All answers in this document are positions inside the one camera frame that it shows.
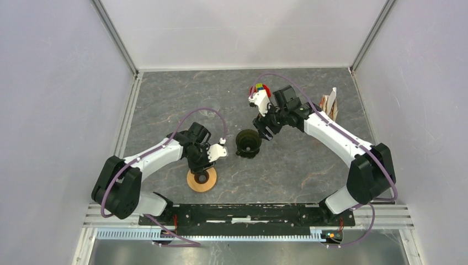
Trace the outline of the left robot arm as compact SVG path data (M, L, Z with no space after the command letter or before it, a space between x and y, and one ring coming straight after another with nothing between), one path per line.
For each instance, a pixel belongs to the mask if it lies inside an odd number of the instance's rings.
M210 137L206 127L194 122L188 130L168 134L137 155L109 157L92 190L92 200L119 219L132 213L150 214L160 225L169 224L173 219L169 201L158 193L142 193L141 184L149 175L183 158L187 159L189 173L204 175L215 165L208 154Z

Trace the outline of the round wooden dripper holder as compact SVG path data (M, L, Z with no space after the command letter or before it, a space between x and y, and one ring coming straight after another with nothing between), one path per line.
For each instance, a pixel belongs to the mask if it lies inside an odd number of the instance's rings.
M215 175L202 175L189 177L187 174L187 184L195 192L203 193L211 190L217 182L217 172Z

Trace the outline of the clear glass dripper cone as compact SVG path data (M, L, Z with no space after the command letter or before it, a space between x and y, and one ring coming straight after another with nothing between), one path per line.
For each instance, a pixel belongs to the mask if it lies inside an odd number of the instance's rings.
M220 110L220 103L215 99L204 99L200 102L200 107L203 110L200 110L200 114L207 117L207 118L214 118L216 116L216 112Z

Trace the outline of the black coffee server base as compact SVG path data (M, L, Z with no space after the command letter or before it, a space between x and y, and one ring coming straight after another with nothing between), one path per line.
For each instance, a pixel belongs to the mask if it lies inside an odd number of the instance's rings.
M257 130L244 129L237 134L235 143L237 156L252 159L258 155L262 140Z

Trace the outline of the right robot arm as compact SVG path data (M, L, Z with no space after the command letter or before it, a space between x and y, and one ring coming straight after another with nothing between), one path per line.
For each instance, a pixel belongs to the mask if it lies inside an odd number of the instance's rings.
M323 224L333 225L342 212L380 200L384 191L396 188L391 152L385 144L373 145L346 131L317 105L302 103L292 86L270 93L257 83L249 92L250 106L259 111L253 125L260 138L271 140L287 125L297 128L327 146L349 168L345 186L320 202L318 216Z

